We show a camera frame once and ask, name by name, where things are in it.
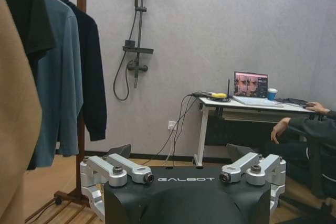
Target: person's hand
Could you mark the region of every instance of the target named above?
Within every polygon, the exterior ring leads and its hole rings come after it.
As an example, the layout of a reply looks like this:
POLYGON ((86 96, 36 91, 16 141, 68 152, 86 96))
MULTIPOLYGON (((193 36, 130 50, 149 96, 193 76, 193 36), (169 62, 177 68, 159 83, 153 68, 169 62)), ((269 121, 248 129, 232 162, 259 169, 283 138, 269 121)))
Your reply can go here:
POLYGON ((271 141, 274 143, 279 144, 277 136, 281 136, 282 133, 288 128, 290 118, 282 119, 277 125, 273 127, 273 131, 271 133, 271 141))
POLYGON ((326 109, 325 107, 323 107, 322 104, 319 102, 308 102, 306 109, 315 111, 321 114, 328 114, 328 112, 330 111, 326 109))

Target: white desk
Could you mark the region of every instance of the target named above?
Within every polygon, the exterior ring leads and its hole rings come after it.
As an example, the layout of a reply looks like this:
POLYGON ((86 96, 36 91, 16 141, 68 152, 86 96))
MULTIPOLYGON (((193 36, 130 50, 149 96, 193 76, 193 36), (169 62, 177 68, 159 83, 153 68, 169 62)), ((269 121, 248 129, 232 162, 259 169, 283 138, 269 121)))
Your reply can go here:
POLYGON ((244 105, 235 100, 230 102, 216 102, 208 98, 199 98, 203 111, 201 131, 199 133, 198 152, 194 155, 197 166, 202 165, 206 128, 208 124, 209 110, 221 110, 223 117, 230 121, 249 121, 263 123, 277 123, 282 118, 315 116, 316 113, 306 110, 295 104, 283 104, 283 108, 244 105))

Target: white wall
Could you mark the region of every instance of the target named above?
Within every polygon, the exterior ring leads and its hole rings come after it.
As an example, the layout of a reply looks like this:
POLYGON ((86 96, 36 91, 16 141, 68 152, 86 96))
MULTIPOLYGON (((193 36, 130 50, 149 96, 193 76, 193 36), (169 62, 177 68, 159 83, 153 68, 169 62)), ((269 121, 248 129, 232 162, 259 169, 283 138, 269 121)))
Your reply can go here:
MULTIPOLYGON (((86 149, 106 151, 131 143, 134 153, 156 153, 168 136, 168 120, 177 117, 181 98, 198 90, 225 91, 234 70, 268 73, 270 85, 278 88, 282 97, 315 98, 310 88, 316 84, 311 83, 325 64, 320 58, 316 61, 317 56, 323 55, 327 61, 334 58, 332 39, 325 52, 320 46, 323 36, 335 34, 335 15, 329 7, 333 3, 145 0, 148 13, 143 19, 142 45, 154 48, 154 55, 142 56, 149 71, 140 75, 138 89, 131 88, 129 100, 119 102, 113 96, 112 83, 130 31, 133 0, 88 0, 87 12, 100 31, 108 130, 105 141, 91 143, 87 139, 86 149)), ((124 83, 119 81, 118 92, 124 91, 124 83)), ((200 122, 201 113, 194 106, 177 155, 196 152, 200 122)), ((207 156, 222 154, 221 148, 206 149, 207 156)))

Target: paper cup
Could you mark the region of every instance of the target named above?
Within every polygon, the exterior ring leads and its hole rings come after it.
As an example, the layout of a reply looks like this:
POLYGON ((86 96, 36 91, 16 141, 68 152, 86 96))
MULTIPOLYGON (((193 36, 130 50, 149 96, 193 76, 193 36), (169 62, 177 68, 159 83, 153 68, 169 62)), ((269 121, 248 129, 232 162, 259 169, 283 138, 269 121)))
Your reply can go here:
POLYGON ((278 90, 277 89, 268 89, 268 99, 270 101, 274 101, 277 97, 278 90))

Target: black jacket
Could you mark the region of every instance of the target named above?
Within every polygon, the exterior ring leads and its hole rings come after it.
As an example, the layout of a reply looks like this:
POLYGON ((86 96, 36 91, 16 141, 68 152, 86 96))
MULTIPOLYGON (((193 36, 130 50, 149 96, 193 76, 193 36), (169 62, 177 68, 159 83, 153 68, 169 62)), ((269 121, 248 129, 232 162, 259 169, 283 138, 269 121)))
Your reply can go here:
POLYGON ((6 2, 24 46, 31 71, 36 78, 38 60, 56 46, 45 2, 44 0, 6 0, 6 2))
POLYGON ((336 112, 330 111, 324 121, 291 119, 289 129, 317 141, 336 146, 336 112))
POLYGON ((105 139, 106 98, 96 22, 69 0, 61 0, 74 12, 78 22, 83 84, 83 115, 91 141, 105 139))
POLYGON ((330 111, 324 121, 291 119, 289 129, 321 143, 322 173, 328 179, 336 180, 336 167, 333 165, 336 163, 336 112, 330 111))

